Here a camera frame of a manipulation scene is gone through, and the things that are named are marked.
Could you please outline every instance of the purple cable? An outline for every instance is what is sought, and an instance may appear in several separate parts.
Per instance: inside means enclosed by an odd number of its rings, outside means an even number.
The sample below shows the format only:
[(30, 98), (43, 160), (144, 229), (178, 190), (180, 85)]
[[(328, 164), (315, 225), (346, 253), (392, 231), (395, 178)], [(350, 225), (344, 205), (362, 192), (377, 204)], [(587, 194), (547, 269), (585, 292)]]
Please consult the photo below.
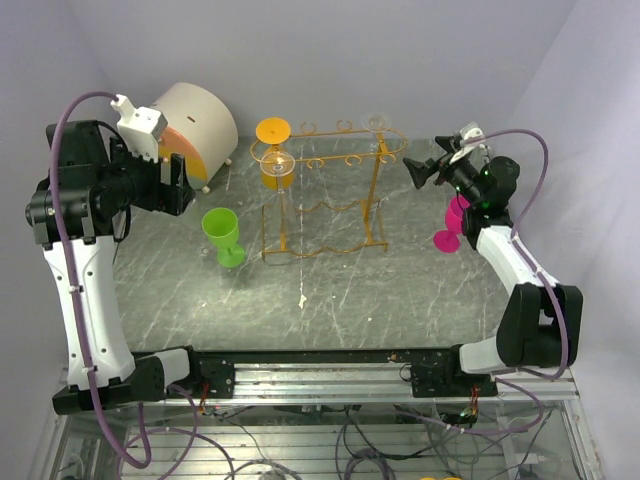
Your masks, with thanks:
[(535, 375), (536, 377), (544, 378), (546, 380), (557, 380), (558, 378), (562, 377), (562, 374), (565, 372), (569, 364), (569, 333), (567, 332), (567, 322), (564, 318), (564, 314), (562, 313), (562, 308), (560, 307), (560, 302), (558, 301), (558, 297), (553, 291), (551, 282), (547, 277), (544, 276), (542, 272), (538, 272), (538, 266), (536, 265), (535, 261), (533, 260), (533, 258), (531, 258), (527, 254), (527, 252), (524, 250), (524, 248), (520, 244), (520, 236), (519, 236), (520, 224), (522, 223), (524, 216), (527, 214), (527, 212), (531, 208), (531, 205), (533, 205), (533, 202), (538, 197), (538, 194), (540, 193), (540, 190), (542, 188), (542, 184), (544, 183), (544, 180), (547, 176), (547, 170), (549, 168), (549, 147), (547, 146), (547, 142), (544, 141), (544, 138), (542, 138), (540, 134), (534, 132), (533, 130), (528, 130), (526, 128), (511, 128), (508, 130), (500, 130), (498, 132), (494, 132), (489, 135), (483, 135), (480, 137), (471, 138), (469, 140), (466, 140), (464, 144), (468, 145), (470, 143), (476, 143), (482, 140), (486, 140), (494, 137), (500, 137), (502, 135), (508, 135), (511, 133), (522, 133), (524, 135), (529, 135), (535, 138), (542, 146), (542, 154), (543, 154), (542, 172), (540, 172), (540, 178), (538, 179), (536, 188), (533, 190), (533, 193), (531, 194), (531, 198), (522, 209), (522, 212), (520, 212), (520, 214), (516, 217), (516, 219), (513, 222), (513, 228), (511, 229), (511, 243), (513, 244), (513, 248), (516, 249), (516, 251), (520, 254), (520, 256), (525, 261), (525, 263), (529, 265), (529, 268), (531, 268), (531, 271), (533, 271), (534, 274), (540, 279), (540, 283), (542, 283), (544, 289), (549, 295), (549, 298), (551, 299), (551, 304), (553, 305), (553, 310), (555, 311), (556, 317), (558, 317), (558, 328), (560, 330), (560, 342), (562, 345), (562, 350), (560, 353), (560, 365), (558, 366), (558, 370), (555, 373), (549, 375), (543, 372), (538, 372), (537, 370), (533, 370), (531, 368), (518, 368), (517, 370), (527, 372), (531, 375)]
[(111, 447), (115, 450), (119, 457), (123, 458), (127, 463), (131, 464), (135, 468), (146, 468), (151, 462), (151, 446), (149, 439), (146, 436), (144, 430), (144, 420), (142, 412), (142, 404), (138, 406), (138, 425), (142, 432), (142, 443), (144, 444), (145, 460), (140, 462), (129, 455), (119, 444), (118, 439), (115, 437), (109, 423), (102, 410), (102, 403), (100, 402), (100, 394), (98, 393), (98, 385), (95, 379), (95, 370), (93, 369), (93, 359), (91, 358), (91, 346), (89, 345), (89, 336), (87, 334), (87, 327), (85, 325), (84, 313), (82, 310), (82, 298), (80, 297), (79, 287), (80, 282), (78, 280), (78, 271), (76, 267), (75, 257), (73, 255), (73, 248), (71, 241), (69, 240), (69, 234), (64, 224), (64, 218), (62, 216), (62, 207), (60, 205), (60, 189), (58, 185), (58, 164), (60, 160), (60, 145), (62, 143), (62, 135), (64, 127), (71, 116), (73, 110), (83, 101), (93, 97), (106, 97), (111, 100), (117, 101), (118, 97), (109, 92), (89, 92), (76, 98), (67, 107), (64, 113), (61, 115), (56, 125), (55, 133), (53, 134), (53, 140), (51, 142), (51, 170), (49, 171), (50, 189), (51, 189), (51, 201), (53, 203), (54, 217), (56, 221), (56, 227), (60, 235), (60, 242), (62, 243), (62, 249), (64, 250), (65, 262), (67, 265), (67, 275), (69, 277), (69, 285), (71, 287), (70, 295), (73, 302), (73, 314), (75, 317), (76, 329), (78, 331), (78, 340), (80, 344), (80, 353), (82, 355), (82, 361), (86, 369), (88, 369), (87, 377), (89, 379), (89, 391), (91, 392), (91, 401), (93, 402), (93, 409), (96, 412), (96, 417), (100, 428), (104, 433), (107, 441)]
[(351, 474), (354, 472), (355, 468), (362, 462), (366, 461), (375, 463), (378, 466), (382, 473), (383, 480), (396, 480), (396, 474), (389, 466), (389, 463), (384, 457), (376, 454), (375, 450), (359, 450), (356, 454), (358, 455), (357, 457), (351, 457), (347, 462), (347, 466), (344, 470), (344, 480), (351, 480)]
[[(218, 445), (216, 442), (214, 442), (213, 440), (211, 440), (208, 437), (205, 437), (204, 435), (200, 435), (198, 433), (198, 407), (196, 407), (196, 404), (193, 401), (193, 398), (191, 398), (191, 395), (189, 395), (189, 393), (182, 387), (180, 387), (179, 385), (169, 385), (169, 390), (173, 390), (174, 392), (182, 395), (184, 398), (187, 399), (187, 401), (189, 402), (189, 405), (191, 405), (191, 409), (193, 411), (193, 430), (192, 431), (188, 431), (188, 430), (183, 430), (181, 428), (174, 428), (174, 427), (159, 427), (159, 428), (154, 428), (152, 430), (149, 431), (144, 431), (144, 427), (142, 429), (140, 429), (140, 435), (136, 435), (135, 437), (133, 437), (131, 440), (129, 440), (129, 443), (127, 443), (125, 445), (125, 449), (129, 448), (131, 445), (133, 445), (137, 440), (139, 440), (140, 438), (142, 438), (142, 441), (144, 442), (144, 438), (148, 435), (154, 434), (154, 433), (160, 433), (160, 432), (166, 432), (168, 431), (172, 431), (174, 433), (185, 433), (187, 435), (189, 435), (189, 442), (187, 443), (187, 446), (185, 447), (185, 449), (182, 452), (182, 455), (180, 455), (180, 457), (176, 460), (176, 462), (171, 466), (171, 468), (169, 470), (167, 470), (160, 478), (158, 478), (158, 480), (164, 480), (165, 478), (169, 477), (173, 472), (176, 471), (176, 469), (180, 466), (180, 464), (184, 461), (184, 459), (186, 458), (187, 454), (189, 453), (189, 451), (191, 450), (191, 447), (193, 447), (193, 442), (195, 441), (196, 437), (203, 439), (211, 444), (213, 444), (215, 447), (218, 448), (218, 450), (220, 450), (224, 456), (227, 459), (227, 462), (229, 462), (229, 465), (231, 466), (231, 470), (233, 470), (233, 463), (231, 461), (231, 457), (229, 457), (229, 454), (225, 451), (224, 448), (222, 448), (221, 445)], [(121, 468), (122, 468), (122, 457), (120, 457), (118, 459), (118, 465), (117, 465), (117, 474), (118, 474), (118, 478), (122, 479), (122, 476), (120, 474), (121, 472)]]

